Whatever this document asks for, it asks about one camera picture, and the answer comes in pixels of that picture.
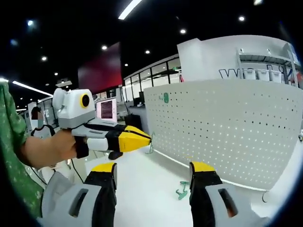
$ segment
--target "white pegboard wall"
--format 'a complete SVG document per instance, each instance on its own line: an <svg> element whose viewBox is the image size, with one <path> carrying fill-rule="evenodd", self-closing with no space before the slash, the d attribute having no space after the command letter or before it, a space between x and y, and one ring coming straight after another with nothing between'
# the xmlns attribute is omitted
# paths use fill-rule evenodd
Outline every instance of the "white pegboard wall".
<svg viewBox="0 0 303 227"><path fill-rule="evenodd" d="M227 181L269 190L301 127L303 92L260 80L220 79L144 90L153 146L189 165L203 161Z"/></svg>

